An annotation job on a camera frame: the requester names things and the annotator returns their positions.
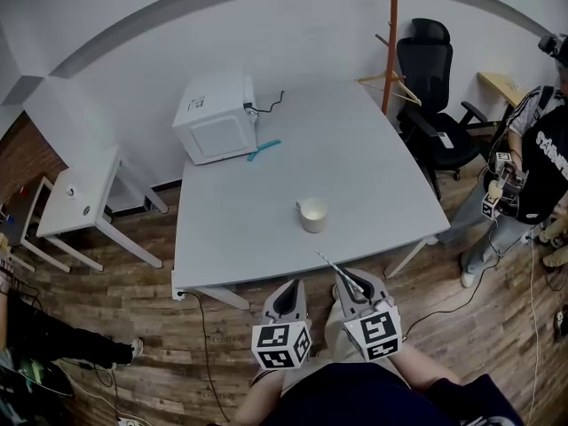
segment person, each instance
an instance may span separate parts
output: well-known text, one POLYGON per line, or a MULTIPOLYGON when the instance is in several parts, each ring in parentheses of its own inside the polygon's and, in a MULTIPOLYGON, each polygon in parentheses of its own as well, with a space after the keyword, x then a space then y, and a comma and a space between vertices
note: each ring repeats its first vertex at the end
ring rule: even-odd
POLYGON ((523 424, 489 375, 462 384, 453 371, 410 344, 365 363, 342 330, 344 320, 335 300, 325 328, 325 355, 299 369, 258 374, 231 424, 523 424))
POLYGON ((105 369, 129 365, 144 348, 135 338, 130 345, 54 319, 25 303, 12 290, 13 267, 0 255, 0 351, 39 362, 79 359, 105 369))
POLYGON ((517 169, 527 172, 525 186, 518 195, 517 207, 500 202, 500 215, 487 232, 461 255, 461 283, 465 288, 487 268, 496 265, 524 234, 544 221, 568 191, 568 67, 556 62, 560 88, 537 87, 528 93, 506 121, 507 147, 493 145, 489 168, 469 197, 460 206, 449 230, 438 235, 448 243, 464 236, 468 228, 486 218, 481 202, 490 182, 495 179, 492 168, 495 151, 509 151, 517 169))
POLYGON ((563 203, 555 208, 554 217, 556 221, 550 224, 546 229, 539 233, 537 242, 548 245, 550 244, 556 250, 541 259, 545 270, 553 272, 556 268, 568 263, 568 246, 564 245, 562 235, 568 230, 568 221, 566 218, 566 206, 568 205, 568 197, 563 198, 563 203))

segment white cup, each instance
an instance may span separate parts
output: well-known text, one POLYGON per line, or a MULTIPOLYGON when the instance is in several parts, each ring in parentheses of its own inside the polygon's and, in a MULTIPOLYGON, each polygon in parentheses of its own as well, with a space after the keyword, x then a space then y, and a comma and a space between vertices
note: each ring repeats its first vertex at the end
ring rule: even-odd
POLYGON ((305 201, 296 202, 300 212, 300 221, 304 230, 319 233, 326 226, 327 205, 318 197, 310 197, 305 201))

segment desk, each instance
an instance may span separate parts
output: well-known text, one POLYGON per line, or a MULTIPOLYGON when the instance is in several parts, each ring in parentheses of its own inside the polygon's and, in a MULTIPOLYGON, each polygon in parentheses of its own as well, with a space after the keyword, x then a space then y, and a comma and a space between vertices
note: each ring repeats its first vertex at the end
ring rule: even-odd
POLYGON ((494 91, 497 91, 497 93, 507 100, 508 106, 505 111, 505 115, 503 116, 503 120, 507 120, 507 118, 509 118, 513 109, 520 104, 528 93, 528 91, 515 90, 515 81, 513 81, 513 79, 511 79, 508 75, 479 72, 477 73, 477 77, 479 77, 482 82, 487 83, 494 91))
MULTIPOLYGON (((34 208, 36 207, 37 200, 39 199, 39 194, 44 187, 51 191, 53 185, 46 177, 40 175, 28 182, 20 192, 12 195, 4 211, 5 214, 10 217, 10 220, 5 219, 2 225, 0 225, 0 233, 3 233, 8 239, 9 246, 21 245, 60 270, 69 272, 71 269, 67 265, 62 264, 59 260, 51 257, 49 254, 46 254, 28 240, 29 223, 32 220, 34 208)), ((78 258, 82 262, 89 261, 88 264, 90 266, 93 266, 94 268, 100 267, 100 270, 102 270, 102 265, 90 260, 88 257, 71 248, 58 238, 53 237, 51 239, 51 243, 67 252, 69 255, 78 258)), ((31 272, 36 271, 32 265, 27 264, 12 253, 10 254, 10 259, 27 268, 31 272)))
MULTIPOLYGON (((260 107, 272 97, 260 99, 260 107)), ((432 234, 449 227, 397 132, 356 82, 290 91, 257 123, 258 154, 202 166, 187 161, 178 206, 172 295, 195 288, 247 309, 223 284, 342 263, 416 242, 387 269, 396 274, 432 234), (328 205, 327 227, 307 233, 296 201, 328 205)))
MULTIPOLYGON (((160 259, 120 233, 105 219, 105 205, 115 177, 136 187, 162 213, 168 212, 168 207, 152 188, 128 168, 126 160, 121 157, 119 147, 113 146, 95 158, 86 159, 81 164, 65 169, 59 174, 45 205, 37 228, 37 236, 45 237, 61 248, 59 240, 55 238, 58 233, 97 227, 135 256, 155 268, 161 268, 160 259)), ((93 265, 95 262, 80 253, 74 256, 97 270, 103 268, 100 264, 93 265)))

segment black office chair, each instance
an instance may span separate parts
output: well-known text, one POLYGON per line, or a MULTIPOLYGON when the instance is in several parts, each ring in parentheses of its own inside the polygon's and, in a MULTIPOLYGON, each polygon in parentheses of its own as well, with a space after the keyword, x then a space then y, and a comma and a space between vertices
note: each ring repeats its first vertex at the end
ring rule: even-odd
POLYGON ((414 34, 398 41, 398 62, 405 84, 422 102, 422 106, 407 103, 398 114, 400 130, 406 146, 426 168, 430 181, 440 199, 436 170, 453 170, 460 179, 460 167, 479 154, 479 147, 467 132, 472 117, 486 123, 485 116, 464 101, 467 113, 458 123, 442 111, 447 106, 450 66, 454 50, 450 34, 440 22, 412 19, 414 34), (438 133, 445 132, 454 148, 446 148, 438 133))

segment orange pole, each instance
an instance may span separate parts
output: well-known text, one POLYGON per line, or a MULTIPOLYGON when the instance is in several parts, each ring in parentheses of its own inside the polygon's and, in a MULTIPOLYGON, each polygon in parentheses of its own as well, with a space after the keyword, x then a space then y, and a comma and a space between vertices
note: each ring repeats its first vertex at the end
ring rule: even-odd
POLYGON ((383 114, 387 113, 389 95, 391 93, 390 86, 392 84, 392 71, 394 70, 394 56, 397 44, 398 0, 390 0, 390 15, 389 57, 387 58, 387 71, 384 79, 383 114))

